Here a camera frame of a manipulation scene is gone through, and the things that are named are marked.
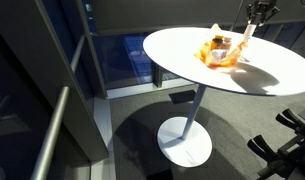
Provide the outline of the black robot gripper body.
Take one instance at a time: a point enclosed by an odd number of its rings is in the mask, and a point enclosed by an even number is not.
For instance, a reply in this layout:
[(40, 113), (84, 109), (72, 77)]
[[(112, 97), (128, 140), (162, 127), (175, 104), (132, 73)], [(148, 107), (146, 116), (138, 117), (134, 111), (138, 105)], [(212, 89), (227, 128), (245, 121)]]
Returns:
[(255, 0), (246, 7), (247, 15), (252, 13), (256, 16), (256, 19), (260, 19), (262, 15), (266, 15), (270, 19), (279, 11), (280, 9), (276, 6), (276, 0)]

